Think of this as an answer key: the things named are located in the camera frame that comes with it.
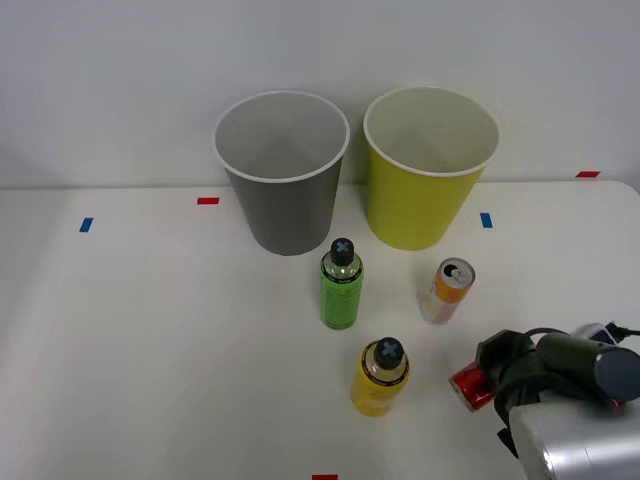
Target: can lid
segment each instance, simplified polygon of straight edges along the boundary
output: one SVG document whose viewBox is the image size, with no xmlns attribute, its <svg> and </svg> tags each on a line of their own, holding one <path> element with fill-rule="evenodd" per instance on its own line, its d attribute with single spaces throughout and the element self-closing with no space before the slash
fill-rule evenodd
<svg viewBox="0 0 640 480">
<path fill-rule="evenodd" d="M 378 340 L 376 349 L 373 351 L 373 358 L 380 368 L 393 370 L 398 368 L 404 357 L 402 344 L 393 337 L 385 337 Z"/>
<path fill-rule="evenodd" d="M 450 287 L 467 288 L 475 281 L 476 272 L 469 262 L 454 257 L 442 262 L 440 277 Z"/>
<path fill-rule="evenodd" d="M 353 262 L 354 253 L 353 242 L 348 238 L 338 238 L 331 244 L 331 261 L 339 267 Z"/>
</svg>

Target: white table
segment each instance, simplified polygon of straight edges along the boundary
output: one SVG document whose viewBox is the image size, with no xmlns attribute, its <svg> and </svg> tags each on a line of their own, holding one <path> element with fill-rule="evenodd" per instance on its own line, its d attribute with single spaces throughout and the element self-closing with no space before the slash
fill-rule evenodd
<svg viewBox="0 0 640 480">
<path fill-rule="evenodd" d="M 338 236 L 366 275 L 341 332 L 318 306 Z M 493 407 L 468 413 L 447 378 L 502 328 L 639 327 L 639 245 L 640 197 L 606 181 L 479 184 L 414 253 L 380 242 L 345 187 L 329 237 L 298 257 L 255 243 L 230 188 L 0 192 L 0 478 L 523 478 Z M 429 325 L 416 286 L 451 255 L 478 279 L 447 326 Z M 370 419 L 349 387 L 360 349 L 386 335 L 412 373 Z"/>
</svg>

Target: blue tape marker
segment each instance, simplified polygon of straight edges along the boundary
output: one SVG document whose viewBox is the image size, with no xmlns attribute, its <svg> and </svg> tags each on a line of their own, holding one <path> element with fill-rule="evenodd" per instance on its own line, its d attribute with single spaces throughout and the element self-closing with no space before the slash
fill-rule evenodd
<svg viewBox="0 0 640 480">
<path fill-rule="evenodd" d="M 488 213 L 481 213 L 480 220 L 482 220 L 482 226 L 484 228 L 493 228 L 493 222 L 491 222 L 491 215 Z"/>
<path fill-rule="evenodd" d="M 93 217 L 87 217 L 82 221 L 82 225 L 80 225 L 80 233 L 87 233 L 91 228 L 91 224 L 93 223 Z"/>
</svg>

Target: bottle label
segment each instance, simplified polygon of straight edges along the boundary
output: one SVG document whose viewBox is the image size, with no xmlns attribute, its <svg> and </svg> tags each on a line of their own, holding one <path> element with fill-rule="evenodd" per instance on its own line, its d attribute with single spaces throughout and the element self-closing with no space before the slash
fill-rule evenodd
<svg viewBox="0 0 640 480">
<path fill-rule="evenodd" d="M 356 321 L 360 304 L 360 290 L 364 278 L 362 268 L 351 278 L 338 280 L 322 272 L 322 321 L 330 328 L 341 330 Z"/>
</svg>

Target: bottle cap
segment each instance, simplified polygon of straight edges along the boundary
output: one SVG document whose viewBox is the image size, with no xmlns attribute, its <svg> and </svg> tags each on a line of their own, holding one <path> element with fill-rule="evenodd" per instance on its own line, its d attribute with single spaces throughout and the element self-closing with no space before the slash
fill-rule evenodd
<svg viewBox="0 0 640 480">
<path fill-rule="evenodd" d="M 340 267 L 353 262 L 353 242 L 348 238 L 338 238 L 331 244 L 331 261 Z"/>
<path fill-rule="evenodd" d="M 385 370 L 397 368 L 402 362 L 402 357 L 404 357 L 404 348 L 398 340 L 392 337 L 378 340 L 376 349 L 373 351 L 376 363 Z"/>
</svg>

